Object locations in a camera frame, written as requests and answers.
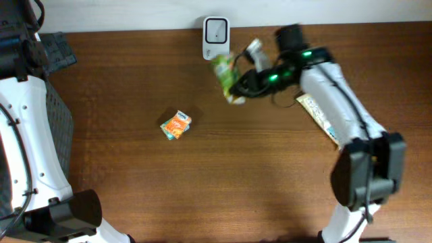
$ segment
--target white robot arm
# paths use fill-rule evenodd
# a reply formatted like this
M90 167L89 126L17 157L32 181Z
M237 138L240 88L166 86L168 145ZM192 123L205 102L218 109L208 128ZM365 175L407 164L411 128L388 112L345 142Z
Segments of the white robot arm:
M309 49L299 25L279 29L276 40L280 50L277 60L282 63L269 67L261 43L254 40L241 55L256 69L239 78L230 92L255 98L297 84L316 100L342 148L331 174L339 203L329 225L319 232L318 242L358 243L372 215L400 188L405 142L400 134L388 134L372 118L326 48Z
M74 194L66 179L73 121L47 75L74 60L48 63L65 45L42 45L43 16L28 0L0 1L0 240L134 242L102 218L96 192Z

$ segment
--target black cable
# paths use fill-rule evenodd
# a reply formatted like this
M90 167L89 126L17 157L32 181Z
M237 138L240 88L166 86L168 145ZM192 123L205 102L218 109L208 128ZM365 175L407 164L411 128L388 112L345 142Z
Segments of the black cable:
M241 53L239 53L239 54L234 58L234 62L233 62L233 64L232 64L233 68L236 68L236 67L237 67L237 61L238 61L238 59L239 59L241 56L243 56L243 55L245 55L244 51L242 51Z
M344 243L349 241L357 233L358 229L360 229L365 219L366 216L365 214L363 214L360 221L358 221L358 223L356 224L356 227L354 227L354 229L352 229L352 231L343 240L339 241L338 243Z
M15 226L15 224L21 220L22 216L26 212L26 209L28 205L30 204L30 200L32 199L32 193L33 193L33 183L32 183L32 174L30 172L30 164L28 162L28 157L26 153L26 149L24 147L24 143L22 142L22 137L20 135L20 131L17 127L17 122L14 121L12 116L7 112L7 109L0 103L0 110L5 114L7 120L9 121L9 125L12 127L13 132L15 134L15 137L18 141L18 146L21 151L22 160L24 161L24 167L26 168L26 177L27 177L27 192L23 195L26 196L26 200L24 201L24 204L18 210L18 213L16 213L15 218L6 226L5 230L3 230L0 234L0 241L6 236L7 232Z
M237 84L235 84L237 86L236 88L242 93L242 96L245 96L248 98L255 98L255 97L262 95L264 92L266 92L270 88L270 83L267 82L267 85L264 88L260 89L259 91L250 92L249 90L247 90L241 86L241 82L243 82L243 80L245 80L245 79L246 79L246 76L243 75L237 81L237 83L240 83L240 85L238 86Z
M273 93L273 94L271 94L271 98L270 98L270 100L271 100L271 103L274 105L274 106L276 106L276 107L279 107L279 108L290 108L290 107L293 107L297 102L296 102L296 98L300 95L300 94L302 94L303 93L303 91L301 91L300 89L298 89L298 92L293 96L294 98L293 98L293 101L292 101L292 103L291 104L289 104L289 105L280 105L280 104L278 104L277 102L276 102L276 94L277 93Z
M40 17L38 19L38 25L39 25L38 30L40 30L42 28L43 22L45 21L45 8L43 7L41 0L34 0L34 2L40 8Z
M360 124L361 127L365 134L366 137L368 139L368 146L369 146L369 164L367 167L367 181L366 181L366 196L364 198L364 212L366 213L366 220L368 223L372 223L373 218L372 215L369 212L369 202L371 201L371 180L372 180L372 176L373 176L373 162L372 162L372 156L373 156L373 145L372 145L372 138L371 135L369 134L369 131L367 130L367 124L364 121L363 117L361 116L360 112L358 111L357 106L354 104L354 102L352 101L352 99L348 96L348 94L345 92L345 90L343 90L339 84L333 79L331 78L331 76L320 66L317 65L318 69L321 71L321 73L323 73L323 75L342 93L342 95L345 97L345 99L349 102L351 108L354 110Z

